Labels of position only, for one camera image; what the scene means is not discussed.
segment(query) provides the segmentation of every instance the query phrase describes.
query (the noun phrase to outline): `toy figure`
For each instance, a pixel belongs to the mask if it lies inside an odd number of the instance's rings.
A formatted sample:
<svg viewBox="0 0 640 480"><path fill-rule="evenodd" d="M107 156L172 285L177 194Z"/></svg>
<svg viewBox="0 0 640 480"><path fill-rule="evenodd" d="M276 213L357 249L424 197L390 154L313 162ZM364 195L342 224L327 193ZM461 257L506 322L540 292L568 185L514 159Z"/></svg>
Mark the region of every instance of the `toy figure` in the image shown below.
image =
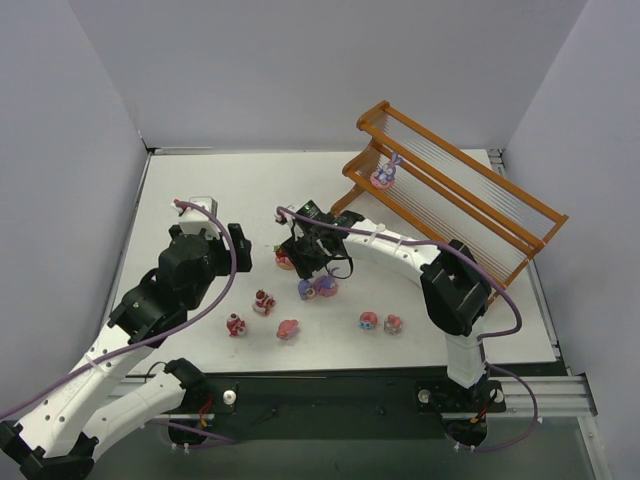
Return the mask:
<svg viewBox="0 0 640 480"><path fill-rule="evenodd" d="M378 167L376 171L371 174L371 177L369 177L371 184L378 190L387 190L393 187L393 184L396 182L396 165L400 165L401 163L402 157L396 152L393 152L391 160Z"/></svg>
<svg viewBox="0 0 640 480"><path fill-rule="evenodd" d="M278 265L283 270L294 269L293 263L291 263L291 260L289 260L289 257L287 257L287 255L282 251L282 249L280 248L280 245L276 245L275 247L273 247L273 251L276 254L276 258L275 258L276 265Z"/></svg>
<svg viewBox="0 0 640 480"><path fill-rule="evenodd" d="M269 295L264 290L258 290L256 292L256 299L253 302L252 308L256 313L266 317L269 315L275 304L276 300L272 295Z"/></svg>
<svg viewBox="0 0 640 480"><path fill-rule="evenodd" d="M301 300L310 300L316 296L314 285L309 280L300 280L298 283L298 294Z"/></svg>
<svg viewBox="0 0 640 480"><path fill-rule="evenodd" d="M239 316L235 313L229 315L227 319L227 329L230 337L242 337L247 334L247 326Z"/></svg>
<svg viewBox="0 0 640 480"><path fill-rule="evenodd" d="M402 319L395 315L389 315L384 321L384 331L389 335L397 335L402 330Z"/></svg>
<svg viewBox="0 0 640 480"><path fill-rule="evenodd" d="M278 333L276 336L280 340L289 340L296 333L298 333L298 321L297 320L283 320L278 326Z"/></svg>
<svg viewBox="0 0 640 480"><path fill-rule="evenodd" d="M329 275L323 275L313 281L313 289L323 297L333 297L338 293L338 283L333 276L336 270L337 268L332 268Z"/></svg>
<svg viewBox="0 0 640 480"><path fill-rule="evenodd" d="M364 312L360 315L360 328L371 330L378 325L378 316L373 312Z"/></svg>

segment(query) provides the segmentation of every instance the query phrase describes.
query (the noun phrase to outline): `wooden dish rack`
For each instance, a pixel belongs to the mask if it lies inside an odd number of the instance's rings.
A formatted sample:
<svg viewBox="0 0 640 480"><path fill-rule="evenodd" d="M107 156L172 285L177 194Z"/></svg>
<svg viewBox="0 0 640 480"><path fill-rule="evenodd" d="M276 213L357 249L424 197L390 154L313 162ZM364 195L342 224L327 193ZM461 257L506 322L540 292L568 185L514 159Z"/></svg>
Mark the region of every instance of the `wooden dish rack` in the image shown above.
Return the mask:
<svg viewBox="0 0 640 480"><path fill-rule="evenodd" d="M368 192L427 238L465 242L504 288L568 219L387 101L364 113L357 127L371 141L343 168L355 185L333 205L334 214ZM403 158L395 183L379 190L370 176L393 152Z"/></svg>

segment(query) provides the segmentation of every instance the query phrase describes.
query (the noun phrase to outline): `toy on rack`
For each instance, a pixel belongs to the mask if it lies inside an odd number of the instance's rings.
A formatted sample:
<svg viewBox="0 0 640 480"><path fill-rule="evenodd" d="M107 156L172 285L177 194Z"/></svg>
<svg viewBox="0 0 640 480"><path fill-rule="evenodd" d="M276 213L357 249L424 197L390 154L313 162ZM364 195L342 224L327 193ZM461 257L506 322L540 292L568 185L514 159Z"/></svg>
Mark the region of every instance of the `toy on rack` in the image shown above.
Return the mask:
<svg viewBox="0 0 640 480"><path fill-rule="evenodd" d="M298 321L297 320L283 320L278 325L278 333L276 336L280 340L289 340L296 333L298 333Z"/></svg>
<svg viewBox="0 0 640 480"><path fill-rule="evenodd" d="M323 297L333 297L338 293L338 282L333 276L337 268L332 268L328 275L322 275L313 281L313 289Z"/></svg>
<svg viewBox="0 0 640 480"><path fill-rule="evenodd" d="M373 312L364 312L360 315L360 328L374 329L378 325L378 316Z"/></svg>
<svg viewBox="0 0 640 480"><path fill-rule="evenodd" d="M280 245L276 245L275 247L273 247L273 251L276 254L276 265L278 265L283 270L293 270L293 263L291 263L289 257L287 257L287 255L282 251Z"/></svg>
<svg viewBox="0 0 640 480"><path fill-rule="evenodd" d="M232 313L227 319L227 329L230 337L242 337L247 334L247 325L238 315Z"/></svg>
<svg viewBox="0 0 640 480"><path fill-rule="evenodd" d="M401 163L402 157L396 152L393 152L391 160L378 167L376 171L371 174L371 177L369 177L371 185L378 190L387 190L393 187L393 184L396 183L396 166Z"/></svg>
<svg viewBox="0 0 640 480"><path fill-rule="evenodd" d="M256 292L256 299L253 302L252 308L256 313L266 317L271 313L271 309L275 304L276 300L273 298L273 295L269 295L264 290L258 290Z"/></svg>
<svg viewBox="0 0 640 480"><path fill-rule="evenodd" d="M301 300L310 300L316 296L314 285L309 280L300 280L298 283L298 294Z"/></svg>
<svg viewBox="0 0 640 480"><path fill-rule="evenodd" d="M397 335L402 330L402 319L395 315L389 315L384 321L384 331L389 335Z"/></svg>

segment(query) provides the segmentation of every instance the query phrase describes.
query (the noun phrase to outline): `gray corner wall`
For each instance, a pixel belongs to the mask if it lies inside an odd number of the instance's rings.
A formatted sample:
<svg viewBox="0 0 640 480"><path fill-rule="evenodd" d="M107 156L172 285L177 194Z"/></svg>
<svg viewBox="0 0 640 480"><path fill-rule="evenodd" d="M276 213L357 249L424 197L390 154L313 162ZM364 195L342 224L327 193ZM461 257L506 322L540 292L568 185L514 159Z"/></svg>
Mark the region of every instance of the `gray corner wall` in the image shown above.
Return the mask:
<svg viewBox="0 0 640 480"><path fill-rule="evenodd" d="M66 0L0 14L0 410L99 326L146 152ZM0 455L0 478L19 478Z"/></svg>
<svg viewBox="0 0 640 480"><path fill-rule="evenodd" d="M614 478L640 476L640 3L590 0L508 144L510 179L570 215L540 254Z"/></svg>
<svg viewBox="0 0 640 480"><path fill-rule="evenodd" d="M148 145L360 148L380 100L504 147L585 0L70 0Z"/></svg>

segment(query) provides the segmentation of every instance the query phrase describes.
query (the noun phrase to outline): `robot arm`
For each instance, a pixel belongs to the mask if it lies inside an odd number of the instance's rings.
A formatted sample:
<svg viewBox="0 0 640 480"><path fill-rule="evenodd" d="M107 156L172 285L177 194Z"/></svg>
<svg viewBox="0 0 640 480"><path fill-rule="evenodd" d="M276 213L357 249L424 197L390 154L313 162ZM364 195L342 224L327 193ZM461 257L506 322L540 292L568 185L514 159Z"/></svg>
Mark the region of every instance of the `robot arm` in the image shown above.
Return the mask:
<svg viewBox="0 0 640 480"><path fill-rule="evenodd" d="M211 198L192 199L215 215ZM158 267L127 292L83 359L74 367L90 369L54 390L17 423L0 425L0 448L21 465L31 480L85 478L104 451L154 416L179 407L185 395L203 393L202 373L184 359L136 391L100 408L109 393L162 340L109 361L96 359L122 347L167 332L187 321L216 276L230 273L231 257L208 218L179 209L179 223ZM251 242L237 224L229 225L237 270L251 270Z"/></svg>
<svg viewBox="0 0 640 480"><path fill-rule="evenodd" d="M335 217L322 213L309 201L296 213L296 217L279 214L276 221L291 229L291 237L281 248L300 278L310 278L337 258L365 260L407 277L422 289L429 318L445 335L448 377L465 389L483 378L486 370L477 337L482 333L482 315L491 287L477 272L433 245L402 245L401 241L413 239L385 230L354 212L345 211ZM366 236L334 230L300 217L373 233ZM395 241L380 238L379 234ZM461 242L454 240L450 246L473 260Z"/></svg>

